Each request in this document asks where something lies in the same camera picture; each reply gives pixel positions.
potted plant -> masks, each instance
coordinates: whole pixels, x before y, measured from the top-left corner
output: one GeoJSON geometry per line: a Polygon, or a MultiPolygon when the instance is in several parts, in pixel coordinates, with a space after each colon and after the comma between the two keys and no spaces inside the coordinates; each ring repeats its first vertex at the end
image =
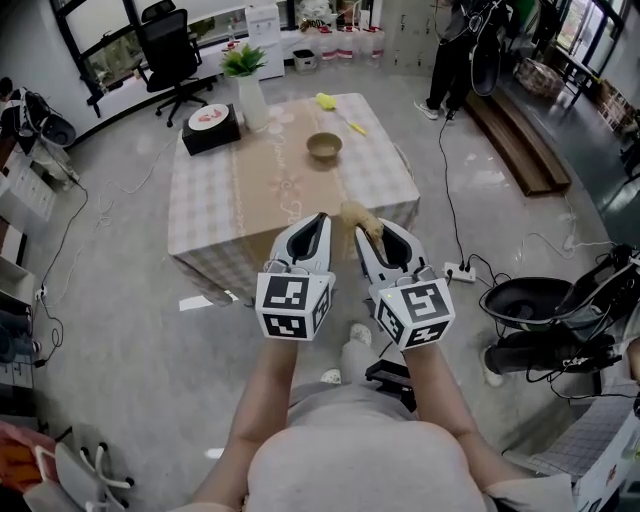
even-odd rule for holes
{"type": "Polygon", "coordinates": [[[227,53],[222,61],[222,69],[227,76],[238,81],[240,109],[250,130],[260,130],[267,125],[269,115],[267,104],[256,71],[263,67],[265,52],[260,47],[251,48],[248,44],[242,50],[227,53]]]}

white vase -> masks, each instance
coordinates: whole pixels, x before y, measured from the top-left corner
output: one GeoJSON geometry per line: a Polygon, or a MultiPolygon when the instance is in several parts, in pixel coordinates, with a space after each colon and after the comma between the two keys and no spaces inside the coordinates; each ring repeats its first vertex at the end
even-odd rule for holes
{"type": "Polygon", "coordinates": [[[236,78],[238,80],[240,110],[244,115],[245,124],[251,131],[264,128],[269,121],[269,111],[258,83],[258,77],[254,73],[253,75],[236,78]]]}

gray floor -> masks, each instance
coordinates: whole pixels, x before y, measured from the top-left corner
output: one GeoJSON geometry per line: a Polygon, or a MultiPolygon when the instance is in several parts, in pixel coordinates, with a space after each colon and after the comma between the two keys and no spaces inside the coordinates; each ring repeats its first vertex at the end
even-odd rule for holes
{"type": "Polygon", "coordinates": [[[620,137],[584,96],[567,110],[572,96],[562,93],[556,103],[530,95],[516,80],[505,85],[533,115],[573,167],[589,192],[611,240],[640,246],[640,180],[624,185],[629,175],[620,161],[620,137]]]}
{"type": "MultiPolygon", "coordinates": [[[[444,166],[438,149],[442,121],[427,120],[413,107],[424,101],[428,80],[387,76],[377,70],[326,70],[300,77],[291,72],[263,82],[270,104],[304,98],[319,91],[360,92],[406,153],[422,194],[415,234],[431,263],[441,269],[457,261],[451,213],[444,193],[444,166]]],[[[235,84],[223,81],[201,96],[236,101],[235,84]]],[[[195,107],[183,108],[180,115],[195,107]]],[[[158,160],[153,176],[135,195],[125,188],[140,183],[156,154],[178,133],[168,129],[153,107],[121,120],[89,138],[72,153],[73,164],[89,190],[88,207],[72,226],[48,281],[50,302],[62,293],[69,269],[84,243],[64,299],[52,309],[64,321],[64,345],[36,371],[43,416],[54,430],[72,425],[77,445],[98,439],[111,446],[114,467],[138,483],[130,500],[134,510],[166,510],[180,505],[211,467],[205,450],[223,447],[232,414],[261,344],[254,312],[239,303],[180,312],[178,302],[199,295],[167,256],[167,210],[174,146],[158,160]],[[97,201],[114,205],[109,227],[99,226],[97,201]]],[[[523,237],[539,232],[562,247],[571,219],[562,196],[525,198],[497,152],[473,121],[461,112],[443,134],[450,187],[467,253],[488,259],[494,271],[514,275],[521,267],[523,237]]],[[[576,180],[567,194],[577,215],[577,241],[606,240],[588,194],[576,180]]],[[[26,266],[43,275],[62,231],[83,195],[60,193],[47,233],[31,240],[26,266]]],[[[602,248],[581,248],[563,259],[542,240],[528,237],[520,275],[574,280],[592,265],[602,248]]],[[[489,279],[486,268],[478,272],[489,279]]],[[[349,324],[366,319],[366,283],[353,263],[340,269],[336,304],[322,336],[305,345],[295,380],[313,381],[335,366],[349,324]]],[[[486,290],[453,282],[457,319],[442,342],[463,393],[482,432],[498,448],[556,404],[546,383],[527,384],[511,376],[503,388],[484,384],[478,350],[495,339],[493,322],[478,307],[486,290]]],[[[36,335],[50,348],[54,324],[38,314],[36,335]]],[[[387,339],[374,330],[374,347],[387,339]]],[[[399,361],[390,349],[385,357],[399,361]]],[[[558,385],[576,383],[563,376],[558,385]]]]}

wooden bowl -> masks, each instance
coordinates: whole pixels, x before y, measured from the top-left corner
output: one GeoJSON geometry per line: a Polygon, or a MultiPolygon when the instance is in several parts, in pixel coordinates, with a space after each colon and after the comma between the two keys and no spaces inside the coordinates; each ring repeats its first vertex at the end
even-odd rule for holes
{"type": "Polygon", "coordinates": [[[342,139],[334,133],[316,133],[307,139],[307,149],[314,158],[327,162],[338,156],[342,149],[342,139]]]}

sneaker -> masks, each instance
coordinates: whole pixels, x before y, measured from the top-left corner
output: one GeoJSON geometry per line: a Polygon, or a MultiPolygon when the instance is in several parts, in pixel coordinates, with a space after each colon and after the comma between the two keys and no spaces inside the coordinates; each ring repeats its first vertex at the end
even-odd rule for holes
{"type": "Polygon", "coordinates": [[[490,347],[485,348],[482,352],[480,352],[480,364],[482,365],[482,375],[484,376],[484,380],[489,386],[492,388],[499,388],[504,384],[504,377],[498,373],[494,373],[489,370],[489,367],[484,362],[484,356],[489,350],[490,347]]]}
{"type": "Polygon", "coordinates": [[[349,341],[359,341],[367,347],[371,346],[371,331],[366,325],[355,323],[349,331],[349,341]]]}
{"type": "Polygon", "coordinates": [[[320,382],[326,382],[327,384],[342,384],[342,374],[337,368],[332,368],[322,374],[320,382]]]}
{"type": "Polygon", "coordinates": [[[429,107],[427,107],[426,103],[420,103],[420,105],[418,105],[414,101],[413,104],[418,110],[420,110],[420,112],[422,112],[425,116],[427,116],[427,118],[431,119],[432,121],[438,120],[438,117],[440,116],[440,112],[438,110],[430,109],[429,107]]]}

